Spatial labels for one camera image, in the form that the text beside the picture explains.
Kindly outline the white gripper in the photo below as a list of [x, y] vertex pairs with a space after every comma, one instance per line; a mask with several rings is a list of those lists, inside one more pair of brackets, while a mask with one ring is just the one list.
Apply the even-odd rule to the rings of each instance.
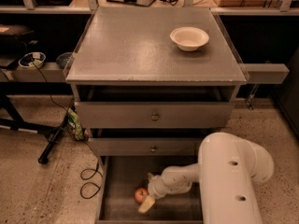
[[155, 204], [155, 200], [162, 199], [168, 194], [171, 194], [173, 190], [164, 183], [164, 178], [161, 175], [154, 175], [148, 173], [148, 192], [142, 204], [138, 208], [138, 212], [145, 214]]

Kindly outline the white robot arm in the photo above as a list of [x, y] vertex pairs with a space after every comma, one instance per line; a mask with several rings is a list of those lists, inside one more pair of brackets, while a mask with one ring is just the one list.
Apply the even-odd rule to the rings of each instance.
[[149, 175], [148, 194], [138, 211], [148, 212], [155, 201], [182, 194], [197, 183], [204, 224], [263, 224], [254, 183], [264, 183], [274, 173], [274, 161], [262, 146], [229, 133], [203, 139], [198, 162], [170, 166]]

